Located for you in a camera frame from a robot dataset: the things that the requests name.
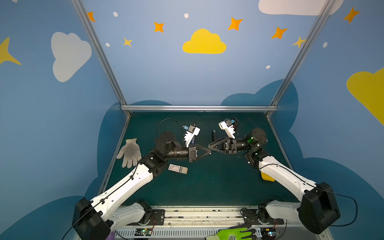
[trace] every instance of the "green glove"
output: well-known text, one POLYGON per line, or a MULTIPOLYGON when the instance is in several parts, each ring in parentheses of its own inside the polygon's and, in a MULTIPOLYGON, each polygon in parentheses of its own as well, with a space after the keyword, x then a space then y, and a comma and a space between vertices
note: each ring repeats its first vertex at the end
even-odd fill
POLYGON ((252 224, 245 223, 243 225, 230 227, 220 230, 216 235, 207 236, 206 240, 256 240, 254 235, 256 230, 248 230, 252 224))

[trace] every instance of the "yellow cloud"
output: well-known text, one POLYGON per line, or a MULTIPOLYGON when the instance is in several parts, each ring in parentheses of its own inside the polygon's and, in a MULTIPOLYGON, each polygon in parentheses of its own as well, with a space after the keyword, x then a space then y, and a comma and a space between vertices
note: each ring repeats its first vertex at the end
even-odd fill
POLYGON ((347 81, 350 93, 384 124, 384 68, 376 73, 358 72, 347 81))
POLYGON ((207 29, 199 29, 193 33, 191 40, 183 45, 183 51, 186 53, 223 53, 227 46, 222 43, 219 35, 210 33, 207 29))

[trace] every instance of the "white cloud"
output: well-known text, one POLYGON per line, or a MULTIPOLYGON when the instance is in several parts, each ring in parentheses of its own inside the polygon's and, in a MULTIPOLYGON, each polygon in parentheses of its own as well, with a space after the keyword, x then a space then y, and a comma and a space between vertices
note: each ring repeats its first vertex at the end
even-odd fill
MULTIPOLYGON (((336 0, 331 14, 336 12, 344 0, 336 0)), ((319 15, 326 0, 260 0, 259 9, 266 14, 319 15)))
POLYGON ((51 47, 56 60, 53 74, 60 82, 68 81, 91 57, 91 45, 76 34, 56 32, 52 35, 51 47))

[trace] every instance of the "yellow object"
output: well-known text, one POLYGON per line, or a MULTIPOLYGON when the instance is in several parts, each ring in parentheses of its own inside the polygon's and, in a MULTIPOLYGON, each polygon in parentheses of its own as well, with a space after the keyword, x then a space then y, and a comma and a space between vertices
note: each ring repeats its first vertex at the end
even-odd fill
POLYGON ((349 14, 343 19, 343 20, 348 20, 349 23, 352 22, 352 19, 359 14, 360 12, 355 11, 353 8, 349 12, 349 14))
POLYGON ((235 29, 238 31, 239 30, 239 24, 241 23, 241 21, 243 21, 243 20, 242 19, 236 20, 236 19, 232 18, 232 23, 229 26, 228 30, 235 29))
POLYGON ((8 52, 9 37, 6 38, 2 44, 0 44, 0 64, 5 61, 10 61, 16 64, 21 65, 14 57, 12 57, 8 52))
POLYGON ((210 33, 207 29, 199 29, 193 33, 191 40, 183 45, 186 53, 219 54, 226 50, 227 46, 221 42, 219 35, 210 33))
POLYGON ((263 173, 262 172, 262 178, 266 181, 271 181, 271 182, 274 182, 275 180, 273 178, 271 178, 270 176, 268 176, 267 174, 263 173))
POLYGON ((280 28, 277 28, 276 29, 276 33, 275 35, 272 37, 272 38, 280 38, 283 36, 283 33, 287 30, 288 28, 286 29, 280 29, 280 28))
POLYGON ((163 33, 163 25, 164 25, 164 23, 155 22, 155 31, 160 31, 163 33))
POLYGON ((132 46, 131 46, 131 42, 132 42, 132 40, 126 40, 125 38, 124 38, 124 40, 125 40, 125 43, 123 44, 123 45, 129 45, 131 48, 132 48, 132 46))
POLYGON ((384 68, 376 73, 353 74, 347 88, 384 125, 384 68))
POLYGON ((93 12, 88 13, 89 20, 95 22, 95 19, 93 18, 93 12))
POLYGON ((294 43, 294 44, 292 44, 292 46, 293 45, 297 45, 297 46, 299 46, 299 48, 301 47, 301 44, 305 41, 306 39, 301 39, 301 36, 299 36, 299 40, 297 40, 297 42, 296 43, 294 43))

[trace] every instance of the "green mat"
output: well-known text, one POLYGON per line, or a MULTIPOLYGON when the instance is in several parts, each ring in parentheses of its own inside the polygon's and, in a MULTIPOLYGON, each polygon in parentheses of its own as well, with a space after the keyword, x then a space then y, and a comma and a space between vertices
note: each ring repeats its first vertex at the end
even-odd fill
MULTIPOLYGON (((239 121, 252 119, 253 122, 247 119, 238 126, 239 137, 244 137, 255 127, 262 128, 268 138, 264 149, 287 165, 263 113, 133 113, 122 146, 125 139, 137 138, 141 154, 145 156, 154 147, 158 124, 165 118, 174 118, 180 126, 189 126, 195 122, 201 129, 195 137, 196 144, 208 147, 212 141, 212 130, 216 130, 218 138, 226 136, 218 123, 233 117, 239 121)), ((165 120, 159 126, 158 135, 164 131, 172 131, 177 141, 182 143, 181 131, 175 121, 165 120)), ((139 199, 144 199, 149 205, 257 205, 266 199, 273 199, 274 196, 279 196, 286 202, 298 202, 278 182, 263 180, 260 171, 251 168, 242 154, 244 153, 240 152, 229 156, 212 152, 193 163, 188 163, 187 159, 170 160, 172 164, 187 167, 188 174, 166 169, 129 197, 123 205, 131 205, 139 199)), ((122 168, 121 163, 122 159, 116 159, 107 189, 133 169, 122 168)))

